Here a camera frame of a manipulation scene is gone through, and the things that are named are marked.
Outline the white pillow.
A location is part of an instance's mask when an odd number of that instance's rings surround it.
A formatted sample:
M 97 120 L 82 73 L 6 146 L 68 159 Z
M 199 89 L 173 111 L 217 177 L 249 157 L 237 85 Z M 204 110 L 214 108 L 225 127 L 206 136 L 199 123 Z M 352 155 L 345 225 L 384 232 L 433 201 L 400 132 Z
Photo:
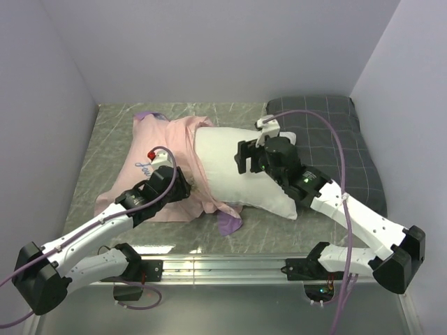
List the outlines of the white pillow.
M 298 217 L 290 199 L 266 173 L 239 174 L 235 155 L 240 141 L 255 140 L 256 131 L 229 127 L 200 127 L 195 134 L 195 153 L 215 200 L 232 206 L 266 210 L 282 218 Z

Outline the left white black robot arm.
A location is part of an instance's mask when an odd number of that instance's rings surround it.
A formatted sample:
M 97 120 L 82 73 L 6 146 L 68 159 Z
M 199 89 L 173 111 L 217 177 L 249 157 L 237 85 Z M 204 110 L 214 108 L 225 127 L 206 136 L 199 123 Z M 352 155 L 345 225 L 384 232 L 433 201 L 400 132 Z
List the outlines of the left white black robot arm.
M 90 252 L 155 217 L 167 204 L 188 198 L 190 190 L 179 167 L 159 167 L 80 228 L 42 246 L 23 246 L 13 285 L 36 315 L 44 315 L 91 283 L 107 278 L 140 281 L 142 260 L 129 244 L 118 244 L 102 255 Z

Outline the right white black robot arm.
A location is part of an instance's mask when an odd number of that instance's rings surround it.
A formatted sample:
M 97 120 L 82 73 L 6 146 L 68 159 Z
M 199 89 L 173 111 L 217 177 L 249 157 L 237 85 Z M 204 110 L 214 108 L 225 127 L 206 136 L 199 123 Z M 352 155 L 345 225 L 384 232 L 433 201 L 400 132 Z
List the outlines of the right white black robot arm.
M 422 229 L 388 220 L 317 168 L 302 164 L 285 137 L 268 138 L 263 144 L 240 141 L 235 162 L 240 174 L 265 173 L 296 205 L 327 216 L 365 243 L 364 248 L 319 243 L 307 257 L 311 276 L 320 279 L 348 269 L 374 278 L 392 293 L 406 292 L 425 260 L 426 234 Z

